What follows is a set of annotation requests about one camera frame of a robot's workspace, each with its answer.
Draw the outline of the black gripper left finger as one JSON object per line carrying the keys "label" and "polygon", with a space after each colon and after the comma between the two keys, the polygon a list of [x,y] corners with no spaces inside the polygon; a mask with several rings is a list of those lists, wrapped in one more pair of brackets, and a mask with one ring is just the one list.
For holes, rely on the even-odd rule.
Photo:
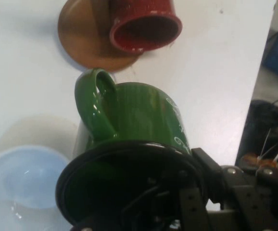
{"label": "black gripper left finger", "polygon": [[161,178],[124,206],[124,230],[168,231],[176,221],[179,231],[206,230],[206,189],[196,170]]}

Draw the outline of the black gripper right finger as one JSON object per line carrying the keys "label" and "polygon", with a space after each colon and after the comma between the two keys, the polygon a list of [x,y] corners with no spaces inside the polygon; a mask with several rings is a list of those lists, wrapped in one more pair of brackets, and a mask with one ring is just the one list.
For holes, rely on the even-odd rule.
{"label": "black gripper right finger", "polygon": [[191,152],[210,200],[221,205],[207,213],[210,231],[278,231],[278,169],[261,167],[248,175],[236,166],[220,166],[201,148]]}

